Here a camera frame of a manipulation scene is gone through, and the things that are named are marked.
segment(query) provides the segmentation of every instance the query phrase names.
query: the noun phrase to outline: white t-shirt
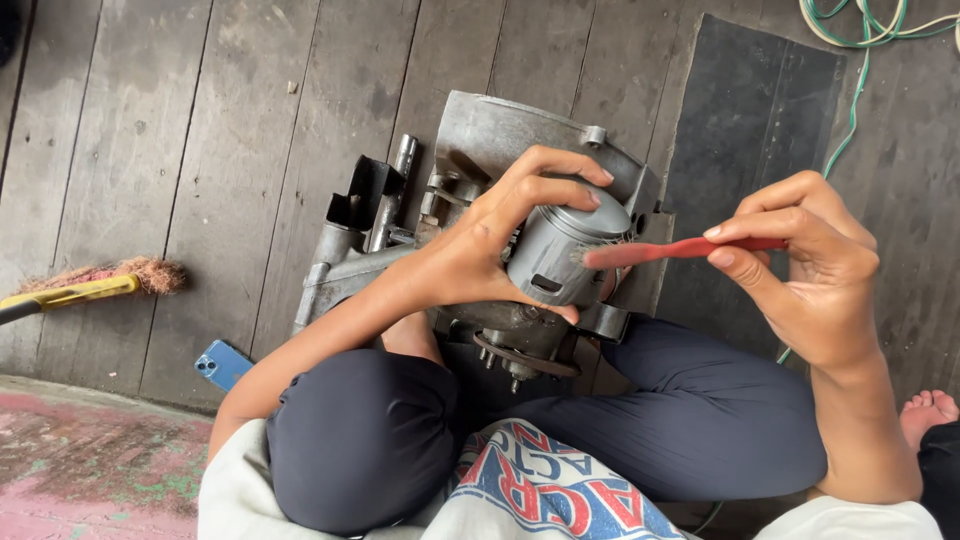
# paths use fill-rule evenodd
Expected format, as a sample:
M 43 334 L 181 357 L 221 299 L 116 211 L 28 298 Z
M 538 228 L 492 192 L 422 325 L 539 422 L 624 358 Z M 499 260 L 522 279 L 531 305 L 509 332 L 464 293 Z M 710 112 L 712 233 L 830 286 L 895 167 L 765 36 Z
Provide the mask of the white t-shirt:
M 627 480 L 588 454 L 517 419 L 472 435 L 435 501 L 365 540 L 696 538 L 680 531 Z M 200 488 L 199 540 L 341 540 L 290 523 L 271 485 L 266 421 L 237 431 Z M 820 497 L 783 514 L 756 540 L 938 540 L 917 503 L 887 506 Z

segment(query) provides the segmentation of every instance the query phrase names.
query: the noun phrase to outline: wooden floor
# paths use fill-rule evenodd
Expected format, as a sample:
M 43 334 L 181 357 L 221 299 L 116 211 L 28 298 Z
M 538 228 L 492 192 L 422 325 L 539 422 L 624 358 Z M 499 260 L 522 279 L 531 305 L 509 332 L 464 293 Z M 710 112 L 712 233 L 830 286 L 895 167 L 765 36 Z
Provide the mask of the wooden floor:
M 910 7 L 909 22 L 956 11 Z M 38 0 L 0 72 L 0 290 L 136 255 L 183 262 L 191 289 L 8 325 L 0 371 L 216 406 L 192 361 L 214 339 L 254 359 L 284 340 L 358 155 L 419 137 L 418 201 L 459 89 L 604 126 L 663 175 L 704 12 L 825 47 L 794 0 Z M 837 24 L 857 35 L 855 14 Z M 831 150 L 863 58 L 845 53 Z M 831 179 L 879 241 L 898 396 L 960 393 L 960 58 L 935 37 L 871 60 Z

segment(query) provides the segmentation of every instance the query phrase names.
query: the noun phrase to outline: hand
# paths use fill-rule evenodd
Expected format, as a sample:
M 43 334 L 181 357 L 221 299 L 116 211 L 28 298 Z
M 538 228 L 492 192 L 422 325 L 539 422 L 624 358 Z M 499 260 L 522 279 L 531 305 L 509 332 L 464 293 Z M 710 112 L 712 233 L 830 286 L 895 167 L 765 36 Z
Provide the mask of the hand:
M 786 283 L 770 272 L 768 259 L 738 248 L 719 248 L 708 260 L 750 294 L 783 343 L 811 365 L 843 367 L 878 352 L 876 241 L 821 175 L 805 171 L 761 189 L 704 236 L 714 243 L 787 240 Z
M 414 287 L 424 299 L 422 307 L 510 300 L 545 307 L 576 323 L 579 314 L 574 306 L 544 306 L 520 292 L 507 277 L 500 259 L 514 230 L 534 207 L 567 205 L 594 210 L 600 205 L 600 199 L 586 186 L 544 178 L 544 173 L 578 175 L 600 186 L 610 185 L 613 180 L 587 156 L 531 147 L 453 227 L 391 267 L 398 279 Z

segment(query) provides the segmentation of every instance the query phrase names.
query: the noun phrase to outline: broom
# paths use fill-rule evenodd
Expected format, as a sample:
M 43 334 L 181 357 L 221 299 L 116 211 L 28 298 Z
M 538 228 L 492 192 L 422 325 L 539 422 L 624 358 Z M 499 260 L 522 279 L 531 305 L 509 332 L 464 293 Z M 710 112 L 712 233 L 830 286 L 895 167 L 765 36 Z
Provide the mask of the broom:
M 113 266 L 85 266 L 53 278 L 31 278 L 0 301 L 0 325 L 27 315 L 120 294 L 172 294 L 186 286 L 183 266 L 137 257 Z

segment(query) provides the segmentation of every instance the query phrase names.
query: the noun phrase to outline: fingernail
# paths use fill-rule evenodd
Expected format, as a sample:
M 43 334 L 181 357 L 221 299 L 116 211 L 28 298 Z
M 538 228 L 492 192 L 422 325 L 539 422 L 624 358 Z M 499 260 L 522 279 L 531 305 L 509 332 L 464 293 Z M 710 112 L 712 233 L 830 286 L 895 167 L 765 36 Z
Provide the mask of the fingernail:
M 717 268 L 726 268 L 733 264 L 733 254 L 725 251 L 713 252 L 707 260 Z

